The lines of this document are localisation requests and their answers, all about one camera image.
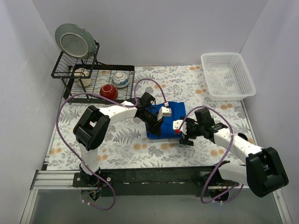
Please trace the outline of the blue printed t shirt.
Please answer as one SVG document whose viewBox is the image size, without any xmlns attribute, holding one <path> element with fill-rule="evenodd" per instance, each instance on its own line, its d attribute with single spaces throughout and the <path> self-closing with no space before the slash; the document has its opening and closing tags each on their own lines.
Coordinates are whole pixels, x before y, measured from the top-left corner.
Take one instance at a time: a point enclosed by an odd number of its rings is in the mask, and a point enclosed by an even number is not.
<svg viewBox="0 0 299 224">
<path fill-rule="evenodd" d="M 147 138 L 152 140 L 161 139 L 179 139 L 181 136 L 175 134 L 173 127 L 173 121 L 179 120 L 181 117 L 186 116 L 185 104 L 184 102 L 173 102 L 169 101 L 169 107 L 171 108 L 171 117 L 164 117 L 163 123 L 161 125 L 161 136 L 157 136 L 148 131 L 148 125 L 146 124 Z"/>
</svg>

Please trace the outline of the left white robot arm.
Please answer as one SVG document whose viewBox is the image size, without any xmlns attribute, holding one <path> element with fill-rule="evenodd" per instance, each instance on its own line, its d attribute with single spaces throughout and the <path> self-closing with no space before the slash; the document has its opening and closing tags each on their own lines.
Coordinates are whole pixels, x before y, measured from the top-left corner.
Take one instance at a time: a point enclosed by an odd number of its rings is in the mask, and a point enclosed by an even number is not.
<svg viewBox="0 0 299 224">
<path fill-rule="evenodd" d="M 80 173 L 83 181 L 90 187 L 99 183 L 98 147 L 103 142 L 109 126 L 125 119 L 139 118 L 147 124 L 147 131 L 161 136 L 163 112 L 170 112 L 162 106 L 156 113 L 150 111 L 155 101 L 149 93 L 141 98 L 129 99 L 110 107 L 89 106 L 75 125 L 73 133 L 80 146 L 82 162 Z"/>
</svg>

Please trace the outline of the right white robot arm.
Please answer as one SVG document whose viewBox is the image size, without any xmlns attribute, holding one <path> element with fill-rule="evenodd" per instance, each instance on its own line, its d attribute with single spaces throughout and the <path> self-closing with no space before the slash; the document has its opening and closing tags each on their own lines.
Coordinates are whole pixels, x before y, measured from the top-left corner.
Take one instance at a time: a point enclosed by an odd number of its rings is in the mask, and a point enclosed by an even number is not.
<svg viewBox="0 0 299 224">
<path fill-rule="evenodd" d="M 202 136 L 212 143 L 225 148 L 243 162 L 236 165 L 220 162 L 211 174 L 212 182 L 222 185 L 227 180 L 248 186 L 258 197 L 276 191 L 289 183 L 288 176 L 277 150 L 262 148 L 233 133 L 223 123 L 215 123 L 207 108 L 195 112 L 196 119 L 181 117 L 173 122 L 173 130 L 180 133 L 180 144 L 193 145 L 193 139 Z"/>
</svg>

